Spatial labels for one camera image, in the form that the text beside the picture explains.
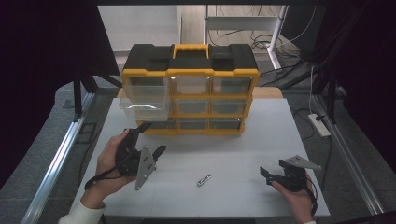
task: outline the silver tool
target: silver tool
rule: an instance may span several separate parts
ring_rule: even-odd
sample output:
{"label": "silver tool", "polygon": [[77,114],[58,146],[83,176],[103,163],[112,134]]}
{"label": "silver tool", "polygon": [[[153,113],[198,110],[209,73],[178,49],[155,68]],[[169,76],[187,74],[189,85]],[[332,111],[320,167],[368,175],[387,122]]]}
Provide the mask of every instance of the silver tool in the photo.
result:
{"label": "silver tool", "polygon": [[197,186],[201,187],[208,179],[210,179],[212,175],[207,175],[204,178],[202,178],[200,181],[198,181]]}

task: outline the white table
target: white table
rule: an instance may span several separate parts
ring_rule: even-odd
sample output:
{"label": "white table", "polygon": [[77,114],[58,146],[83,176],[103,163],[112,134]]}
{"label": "white table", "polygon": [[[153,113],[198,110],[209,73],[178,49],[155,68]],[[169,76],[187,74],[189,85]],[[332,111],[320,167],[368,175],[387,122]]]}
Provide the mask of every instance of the white table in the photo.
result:
{"label": "white table", "polygon": [[[74,204],[84,184],[94,176],[96,159],[108,139],[125,128],[135,128],[114,99],[99,136]],[[241,135],[211,136],[184,134],[161,136],[140,134],[136,148],[148,145],[151,152],[167,145],[157,162],[157,170],[141,190],[134,183],[106,198],[108,216],[259,218],[289,217],[286,200],[265,184],[260,166],[272,174],[283,175],[279,159],[295,155],[307,158],[286,99],[255,99]],[[329,216],[318,188],[316,216]],[[202,187],[197,181],[212,175]]]}

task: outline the person's left hand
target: person's left hand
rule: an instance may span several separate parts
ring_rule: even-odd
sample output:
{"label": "person's left hand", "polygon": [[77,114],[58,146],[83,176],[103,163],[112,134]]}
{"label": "person's left hand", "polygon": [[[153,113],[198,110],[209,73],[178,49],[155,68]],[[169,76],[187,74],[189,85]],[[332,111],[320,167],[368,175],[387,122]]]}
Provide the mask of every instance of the person's left hand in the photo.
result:
{"label": "person's left hand", "polygon": [[[126,137],[129,130],[125,130],[122,134],[113,136],[107,142],[103,152],[99,155],[96,174],[99,175],[116,166],[116,152],[119,143]],[[136,179],[136,176],[121,176],[116,169],[110,173],[106,179],[100,180],[88,188],[81,198],[81,203],[91,209],[103,207],[103,199],[119,191],[123,186],[131,183]]]}

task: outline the yellow handle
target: yellow handle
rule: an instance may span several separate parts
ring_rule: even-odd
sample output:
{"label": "yellow handle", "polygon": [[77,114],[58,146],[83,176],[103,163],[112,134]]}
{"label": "yellow handle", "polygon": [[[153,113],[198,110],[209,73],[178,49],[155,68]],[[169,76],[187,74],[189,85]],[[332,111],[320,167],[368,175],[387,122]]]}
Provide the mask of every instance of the yellow handle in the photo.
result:
{"label": "yellow handle", "polygon": [[206,52],[206,58],[209,58],[209,47],[206,44],[176,44],[174,48],[173,58],[176,58],[176,52],[180,51],[201,51]]}

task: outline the metal bracket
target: metal bracket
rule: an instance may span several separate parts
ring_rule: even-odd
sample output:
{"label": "metal bracket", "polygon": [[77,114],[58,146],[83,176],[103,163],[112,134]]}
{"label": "metal bracket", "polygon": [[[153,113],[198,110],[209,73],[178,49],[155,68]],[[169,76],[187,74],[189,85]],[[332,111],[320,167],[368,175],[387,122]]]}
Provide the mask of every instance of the metal bracket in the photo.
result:
{"label": "metal bracket", "polygon": [[295,166],[295,167],[300,167],[300,168],[307,168],[307,169],[313,169],[313,170],[321,170],[321,166],[318,166],[314,164],[311,161],[308,161],[300,156],[294,156],[288,159],[284,160],[285,163]]}
{"label": "metal bracket", "polygon": [[135,190],[140,190],[142,186],[149,179],[152,172],[156,169],[155,160],[149,151],[148,146],[144,146],[140,154],[139,168],[137,171],[136,182],[134,184]]}

